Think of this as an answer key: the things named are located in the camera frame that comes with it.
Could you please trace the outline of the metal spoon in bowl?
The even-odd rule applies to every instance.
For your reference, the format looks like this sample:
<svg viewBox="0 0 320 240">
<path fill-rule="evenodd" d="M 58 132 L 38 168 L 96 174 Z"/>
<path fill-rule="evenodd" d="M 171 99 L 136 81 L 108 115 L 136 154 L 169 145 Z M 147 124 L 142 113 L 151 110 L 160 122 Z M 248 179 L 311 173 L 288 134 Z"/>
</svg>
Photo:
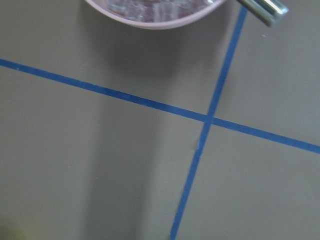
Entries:
<svg viewBox="0 0 320 240">
<path fill-rule="evenodd" d="M 238 0 L 238 2 L 267 27 L 275 26 L 289 12 L 279 0 Z"/>
</svg>

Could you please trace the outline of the pink bowl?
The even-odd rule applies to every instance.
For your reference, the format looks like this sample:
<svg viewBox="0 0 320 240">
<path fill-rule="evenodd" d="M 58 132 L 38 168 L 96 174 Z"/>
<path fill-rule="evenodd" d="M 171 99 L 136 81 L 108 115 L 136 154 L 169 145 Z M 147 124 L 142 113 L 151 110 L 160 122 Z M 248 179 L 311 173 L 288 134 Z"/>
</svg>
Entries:
<svg viewBox="0 0 320 240">
<path fill-rule="evenodd" d="M 104 16 L 132 27 L 169 30 L 194 23 L 225 3 L 224 0 L 87 0 Z"/>
</svg>

